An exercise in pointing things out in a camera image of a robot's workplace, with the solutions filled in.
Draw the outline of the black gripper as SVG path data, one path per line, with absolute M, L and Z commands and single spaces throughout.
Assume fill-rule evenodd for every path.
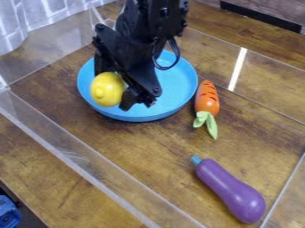
M 123 36 L 102 23 L 95 25 L 94 31 L 94 75 L 104 72 L 120 74 L 128 85 L 119 104 L 123 111 L 128 111 L 138 103 L 150 107 L 155 97 L 162 95 L 152 62 L 152 44 Z

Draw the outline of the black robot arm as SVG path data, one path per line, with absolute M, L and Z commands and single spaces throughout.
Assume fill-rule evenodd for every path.
M 142 103 L 151 106 L 162 95 L 155 71 L 167 70 L 158 57 L 169 45 L 175 54 L 175 38 L 187 27 L 189 0 L 126 0 L 115 27 L 95 25 L 94 73 L 116 72 L 127 83 L 119 108 Z

